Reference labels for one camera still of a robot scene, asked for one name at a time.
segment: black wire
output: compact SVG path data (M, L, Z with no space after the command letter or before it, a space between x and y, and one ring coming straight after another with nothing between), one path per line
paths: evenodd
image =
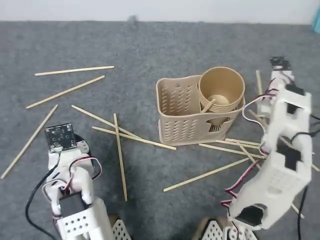
M235 225L235 223L233 221L231 221L231 222L236 229L236 240L239 240L239 228L237 227L237 225Z
M239 228L235 225L235 223L233 222L233 221L231 221L231 223L233 224L233 226L235 227L235 229L236 229L236 240L239 240Z
M291 144L293 143L293 141L295 140L296 137L298 137L299 135L309 135L311 136L311 132L306 132L306 131L300 131L300 132L297 132L290 140Z
M304 188L304 191L303 191L303 194L302 194L301 203L300 203L300 207L299 207L299 214L298 214L298 221L297 221L298 239L299 239L299 240L301 240L301 226L300 226L300 222L301 222L301 212L302 212L302 209L304 208L307 191L308 191L308 185Z
M60 238L61 238L60 232L59 232L58 227L57 227L57 220L52 219L52 223L53 223L54 229L56 230L56 232L58 233L58 235L59 235Z
M312 117L312 118L317 119L317 120L320 121L320 117L318 117L318 116L315 116L315 115L311 114L310 117Z
M33 201L33 199L34 199L34 197L35 197L35 195L36 195L37 190L40 188L40 186L42 185L42 183L47 179L47 177L49 177L49 176L54 172L54 170L58 167L58 164L59 164L59 161L60 161L60 155L61 155L61 153L59 152L58 160L57 160L56 165L54 165L54 167L51 168L51 169L44 175L44 177L38 182L38 184L37 184L37 185L35 186L35 188L32 190L31 195L30 195L30 197L29 197L29 200L28 200L28 202L26 203L25 209L24 209L25 218L26 218L26 220L28 221L28 223L29 223L31 226L33 226L34 228L36 228L37 230L39 230L40 232L46 234L46 235L47 235L48 237L50 237L52 240L57 240L57 239L56 239L55 236L53 236L51 233L49 233L48 231L44 230L42 227L38 226L37 224L35 224L35 223L31 220L31 218L30 218L30 216L29 216L29 209L30 209L30 205L31 205L31 203L32 203L32 201Z
M290 81L290 83L292 85L294 85L294 86L296 85L295 81L291 77L289 77L287 74L285 74L283 71L280 71L280 74L285 76Z

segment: cup rim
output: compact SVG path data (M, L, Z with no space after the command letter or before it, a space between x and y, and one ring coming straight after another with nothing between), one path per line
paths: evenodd
M228 67L228 66L215 66L215 67L212 67L212 68L208 69L207 71L205 71L205 72L201 75L200 80L199 80L199 85L198 85L198 92L199 92L199 94L200 94L200 102L201 102L202 104L208 104L208 103L209 103L209 100L208 100L207 98L205 98L205 96L202 94L202 91L201 91L200 86L201 86L201 81L202 81L202 79L203 79L203 76L204 76L206 73L208 73L209 71L214 70L214 69L228 69L228 70L231 70L231 71L233 71L234 73L236 73L236 74L239 76L239 78L241 79L241 81L242 81L243 89L242 89L242 92L241 92L241 95L239 96L239 98L238 98L237 100L235 100L234 102L232 102L232 103L230 103L230 104L228 104L228 105L213 104L210 108L212 108L212 107L214 107L214 106L223 107L223 108L228 108L228 107L232 107L233 105L237 105L237 104L241 101L241 99L243 98L243 96L244 96L244 94L245 94L246 84L245 84L245 80L244 80L244 78L241 76L241 74L240 74L239 72L237 72L236 70Z

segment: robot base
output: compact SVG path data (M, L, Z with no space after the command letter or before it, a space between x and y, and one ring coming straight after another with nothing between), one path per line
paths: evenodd
M239 230L228 225L227 218L204 218L192 240L259 240L253 231Z

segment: beige plastic basket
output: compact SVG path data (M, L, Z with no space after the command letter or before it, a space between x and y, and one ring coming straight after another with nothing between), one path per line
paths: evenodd
M221 140L241 112L245 99L235 110L224 113L201 113L198 83L201 75L183 78L162 78L156 83L160 141L163 144L180 146L209 143ZM221 125L212 125L209 120L227 118Z

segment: gray carpet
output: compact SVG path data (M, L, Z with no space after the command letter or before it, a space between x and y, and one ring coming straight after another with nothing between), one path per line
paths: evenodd
M255 96L255 70L270 77L269 57L288 56L297 84L313 96L320 115L320 35L309 26L141 22L0 22L0 172L3 172L50 109L59 104L46 126L72 122L103 166L95 181L109 214L117 213L136 240L188 240L206 216L226 215L219 204L223 189L249 166L233 167L192 184L163 188L240 160L240 155L197 145L177 151L121 139L128 202L123 197L117 142L107 127L71 108L78 105L106 120L117 113L120 126L143 138L159 141L156 81L201 74L212 66L230 66L245 78L246 98ZM49 76L34 73L93 66L115 69ZM100 75L106 79L40 106L25 106ZM259 141L258 126L240 117L229 137ZM313 162L320 166L319 137ZM0 239L48 239L27 224L24 207L31 190L47 171L48 147L41 132L9 175L0 182ZM303 239L320 239L320 173L313 171L302 221ZM298 206L300 196L294 201ZM31 217L55 232L50 206L39 192ZM297 214L290 209L264 240L297 239Z

